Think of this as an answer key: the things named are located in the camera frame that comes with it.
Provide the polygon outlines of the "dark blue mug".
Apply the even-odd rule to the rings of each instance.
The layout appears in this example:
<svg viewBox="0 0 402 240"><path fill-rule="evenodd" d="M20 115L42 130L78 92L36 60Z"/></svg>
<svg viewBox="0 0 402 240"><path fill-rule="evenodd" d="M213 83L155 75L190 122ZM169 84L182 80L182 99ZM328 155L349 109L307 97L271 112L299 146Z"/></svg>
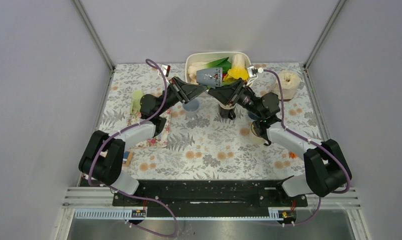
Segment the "dark blue mug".
<svg viewBox="0 0 402 240"><path fill-rule="evenodd" d="M248 117L254 121L256 121L259 118L258 116L256 116L254 113L252 113L250 111L248 112Z"/></svg>

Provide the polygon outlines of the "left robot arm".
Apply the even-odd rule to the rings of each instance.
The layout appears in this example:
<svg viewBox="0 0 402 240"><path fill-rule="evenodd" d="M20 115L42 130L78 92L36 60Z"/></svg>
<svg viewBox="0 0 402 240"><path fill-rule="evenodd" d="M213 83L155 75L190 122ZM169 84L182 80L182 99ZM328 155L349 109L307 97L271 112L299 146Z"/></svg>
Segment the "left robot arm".
<svg viewBox="0 0 402 240"><path fill-rule="evenodd" d="M207 90L203 85L169 85L160 96L145 94L140 99L141 119L114 134L95 131L86 146L78 169L88 176L91 186L103 184L125 193L125 199L133 206L144 199L138 180L122 171L124 153L140 142L159 135L166 119L161 114L178 102L189 103Z"/></svg>

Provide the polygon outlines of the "cream white mug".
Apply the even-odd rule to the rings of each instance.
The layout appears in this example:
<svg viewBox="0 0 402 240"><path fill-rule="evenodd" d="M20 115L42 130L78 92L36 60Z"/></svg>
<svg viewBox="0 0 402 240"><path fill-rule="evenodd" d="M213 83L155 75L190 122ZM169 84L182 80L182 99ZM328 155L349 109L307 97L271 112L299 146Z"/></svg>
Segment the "cream white mug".
<svg viewBox="0 0 402 240"><path fill-rule="evenodd" d="M249 140L251 141L252 144L255 145L270 146L272 144L271 141L265 140L262 137L257 136L253 128L251 128L251 131L249 133Z"/></svg>

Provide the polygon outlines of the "blue-grey textured square mug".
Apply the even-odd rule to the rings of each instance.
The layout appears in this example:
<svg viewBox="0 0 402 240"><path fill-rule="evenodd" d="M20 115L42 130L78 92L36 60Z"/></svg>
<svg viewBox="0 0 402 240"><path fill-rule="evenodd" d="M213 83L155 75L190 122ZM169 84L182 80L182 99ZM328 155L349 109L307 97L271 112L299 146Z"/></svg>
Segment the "blue-grey textured square mug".
<svg viewBox="0 0 402 240"><path fill-rule="evenodd" d="M198 70L196 72L196 80L200 85L219 88L222 86L223 69L221 67L211 67Z"/></svg>

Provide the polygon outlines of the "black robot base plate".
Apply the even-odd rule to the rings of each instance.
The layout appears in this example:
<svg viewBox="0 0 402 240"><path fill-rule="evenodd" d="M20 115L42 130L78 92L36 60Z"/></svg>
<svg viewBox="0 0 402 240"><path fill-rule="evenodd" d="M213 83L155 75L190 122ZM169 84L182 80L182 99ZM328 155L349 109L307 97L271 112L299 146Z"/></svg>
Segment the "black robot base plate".
<svg viewBox="0 0 402 240"><path fill-rule="evenodd" d="M277 180L140 180L137 199L116 193L114 207L141 207L148 217L169 217L160 204L167 205L180 218L267 217L269 208L307 207L304 195L284 196Z"/></svg>

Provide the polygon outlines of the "light grey-blue mug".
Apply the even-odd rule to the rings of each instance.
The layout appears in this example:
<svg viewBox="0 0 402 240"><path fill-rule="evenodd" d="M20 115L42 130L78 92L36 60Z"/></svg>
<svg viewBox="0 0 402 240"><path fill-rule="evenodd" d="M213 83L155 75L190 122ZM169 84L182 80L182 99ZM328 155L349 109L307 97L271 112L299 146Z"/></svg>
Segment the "light grey-blue mug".
<svg viewBox="0 0 402 240"><path fill-rule="evenodd" d="M188 103L182 105L185 112L185 119L188 121L198 118L198 112L200 109L200 102L197 99L193 99Z"/></svg>

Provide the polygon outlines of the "light green mug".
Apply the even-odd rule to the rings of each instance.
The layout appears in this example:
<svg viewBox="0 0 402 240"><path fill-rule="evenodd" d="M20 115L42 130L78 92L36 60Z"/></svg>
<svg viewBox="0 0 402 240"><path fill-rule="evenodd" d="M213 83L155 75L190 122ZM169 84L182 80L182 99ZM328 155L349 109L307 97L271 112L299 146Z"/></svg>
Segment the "light green mug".
<svg viewBox="0 0 402 240"><path fill-rule="evenodd" d="M135 90L131 94L131 103L130 103L130 113L131 114L135 115L140 111L140 109L141 109L140 100L142 99L143 96L144 96L144 93L141 90Z"/></svg>

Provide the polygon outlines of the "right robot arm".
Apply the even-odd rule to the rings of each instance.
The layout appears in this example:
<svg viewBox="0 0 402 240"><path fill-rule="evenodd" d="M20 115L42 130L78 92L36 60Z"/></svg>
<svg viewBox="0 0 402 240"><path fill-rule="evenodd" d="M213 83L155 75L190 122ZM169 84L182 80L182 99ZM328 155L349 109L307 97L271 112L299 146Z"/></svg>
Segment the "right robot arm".
<svg viewBox="0 0 402 240"><path fill-rule="evenodd" d="M217 88L189 84L178 77L170 80L169 86L183 103L189 103L206 92L222 104L240 105L257 116L252 123L252 133L261 144L279 144L295 153L304 162L305 173L289 177L280 183L275 193L277 203L288 206L298 195L344 194L350 190L352 174L339 144L332 140L318 143L289 129L284 124L283 103L269 92L261 97L242 80Z"/></svg>

